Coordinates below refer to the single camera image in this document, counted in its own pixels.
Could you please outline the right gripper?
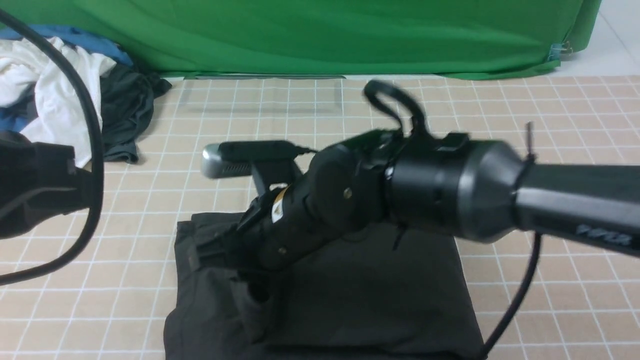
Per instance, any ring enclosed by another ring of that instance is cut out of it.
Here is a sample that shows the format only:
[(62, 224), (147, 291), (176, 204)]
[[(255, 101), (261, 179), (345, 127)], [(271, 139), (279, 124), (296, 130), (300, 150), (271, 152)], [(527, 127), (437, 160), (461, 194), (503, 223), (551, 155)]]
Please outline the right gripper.
[(277, 194), (265, 218), (197, 243), (196, 269), (249, 269), (251, 254), (279, 271), (385, 216), (381, 175), (306, 175)]

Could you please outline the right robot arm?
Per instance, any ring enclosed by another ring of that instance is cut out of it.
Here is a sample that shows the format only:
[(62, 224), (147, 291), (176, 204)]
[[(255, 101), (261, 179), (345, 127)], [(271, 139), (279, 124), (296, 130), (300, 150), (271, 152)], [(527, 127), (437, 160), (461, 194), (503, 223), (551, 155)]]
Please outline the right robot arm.
[(189, 253), (193, 269), (279, 271), (371, 224), (494, 243), (532, 231), (637, 257), (639, 167), (537, 163), (503, 141), (452, 132), (403, 137), (372, 130), (314, 153), (286, 140), (229, 141), (202, 150), (214, 180), (251, 176), (240, 220)]

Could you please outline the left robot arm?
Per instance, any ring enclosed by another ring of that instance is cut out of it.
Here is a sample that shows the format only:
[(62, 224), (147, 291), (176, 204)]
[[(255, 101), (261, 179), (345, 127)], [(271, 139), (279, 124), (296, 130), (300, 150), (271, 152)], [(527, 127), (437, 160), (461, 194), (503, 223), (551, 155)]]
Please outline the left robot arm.
[(40, 223), (91, 207), (94, 177), (75, 164), (73, 146), (31, 142), (0, 133), (0, 238), (29, 233)]

